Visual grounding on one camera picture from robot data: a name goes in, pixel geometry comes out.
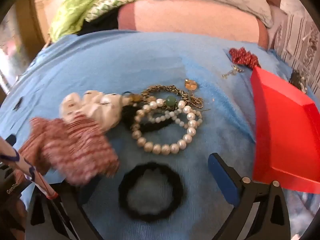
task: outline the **red plastic container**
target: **red plastic container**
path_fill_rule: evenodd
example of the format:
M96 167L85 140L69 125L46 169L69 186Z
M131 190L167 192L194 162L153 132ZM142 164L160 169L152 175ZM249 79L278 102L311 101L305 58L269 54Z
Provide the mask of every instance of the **red plastic container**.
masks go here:
M257 127L253 179L320 194L320 114L315 103L257 67L251 84Z

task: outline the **blue bed sheet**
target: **blue bed sheet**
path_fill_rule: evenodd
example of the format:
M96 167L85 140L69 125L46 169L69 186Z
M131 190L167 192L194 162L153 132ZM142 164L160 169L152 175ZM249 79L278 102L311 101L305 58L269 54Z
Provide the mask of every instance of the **blue bed sheet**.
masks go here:
M60 102L72 92L139 93L155 84L174 84L183 89L184 79L193 79L199 84L195 95L202 97L204 109L210 110L203 113L204 122L192 143L178 155L147 154L136 146L130 132L118 125L108 133L108 138L119 156L120 169L114 178L99 182L84 210L104 239L212 239L232 206L224 200L208 171L208 156L218 152L241 176L252 174L255 109L251 71L247 69L227 79L221 77L232 66L225 51L242 46L258 56L263 69L288 80L292 70L274 52L266 52L252 43L183 33L132 31L66 36L38 54L7 97L0 109L0 135L6 138L11 133L17 134L15 147L19 148L29 135L28 120L35 116L58 117ZM13 111L22 96L20 109ZM146 137L170 144L183 135L183 129L173 124ZM117 188L123 175L148 161L166 163L177 171L186 191L180 208L168 220L155 224L131 220L117 204ZM46 178L52 183L63 180L57 171L50 171ZM27 205L31 192L30 187L23 194ZM292 235L302 234L319 208L319 196L289 190L285 194ZM163 207L169 200L170 188L163 182L151 182L147 176L130 197L132 205L145 209L150 204Z

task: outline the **green jade bead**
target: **green jade bead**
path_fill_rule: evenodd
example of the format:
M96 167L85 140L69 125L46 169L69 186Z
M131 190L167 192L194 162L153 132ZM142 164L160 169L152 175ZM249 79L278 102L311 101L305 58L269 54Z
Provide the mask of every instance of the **green jade bead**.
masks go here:
M174 96L168 96L165 99L165 103L166 103L167 106L174 106L175 103L176 103L176 98Z

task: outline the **blue fabric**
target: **blue fabric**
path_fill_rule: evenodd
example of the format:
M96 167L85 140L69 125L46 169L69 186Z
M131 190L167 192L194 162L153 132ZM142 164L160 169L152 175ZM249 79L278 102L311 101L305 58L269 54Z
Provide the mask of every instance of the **blue fabric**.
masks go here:
M192 143L178 155L147 154L136 146L131 133L118 125L108 137L119 156L120 169L114 178L103 178L99 182L84 210L104 239L212 239L232 206L223 198L208 170L209 155L219 153L240 176L252 174L255 109L251 71L248 69L227 79L221 77L232 66L224 51L242 46L258 56L263 69L288 80L292 70L272 51L263 51L251 43L183 33L105 31L66 36L39 53L7 97L0 109L0 135L6 138L16 134L18 149L28 138L28 120L35 116L58 117L60 102L72 92L139 93L154 84L174 84L183 89L184 79L193 79L199 84L195 95L204 99L204 109L210 108L210 111L203 112L204 122ZM12 111L22 96L20 109ZM146 134L146 138L170 144L184 134L183 128L173 124ZM117 203L117 188L123 175L148 161L168 164L181 175L186 191L180 208L168 220L155 224L132 221L119 210ZM142 178L129 198L133 206L145 211L154 198L157 202L153 206L165 206L171 193L170 188L160 182L161 178L152 183L149 177ZM50 182L63 179L56 171L51 171L46 178ZM32 192L31 188L28 190L23 194L27 204ZM299 210L317 210L319 206L314 204L314 197L308 199L297 192L286 193L290 216L295 219L294 235L304 231L315 214L309 212L309 220L302 222Z

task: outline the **white bead bracelet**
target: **white bead bracelet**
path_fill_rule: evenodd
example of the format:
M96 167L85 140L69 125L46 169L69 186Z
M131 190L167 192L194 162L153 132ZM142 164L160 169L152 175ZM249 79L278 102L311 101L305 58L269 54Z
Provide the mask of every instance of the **white bead bracelet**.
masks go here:
M137 115L134 117L135 124L132 126L132 138L137 140L137 145L139 147L143 147L145 152L153 152L154 154L168 155L170 152L173 154L177 154L179 150L184 150L187 147L187 143L191 143L192 137L196 134L197 127L202 123L202 115L201 112L193 110L191 106L186 106L184 101L180 101L178 103L178 109L175 111L157 111L158 113L163 113L161 117L153 118L152 115L156 112L158 107L163 106L163 100L157 99L157 101L152 101L148 105L144 105L142 109L137 111ZM187 115L188 123L185 124L179 118L177 118L178 114L185 113ZM147 114L148 120L152 123L161 122L166 119L172 118L176 124L180 125L187 129L187 133L183 136L181 140L177 143L173 143L171 145L164 144L154 144L153 142L147 142L146 138L142 137L142 133L140 131L140 122L143 117Z

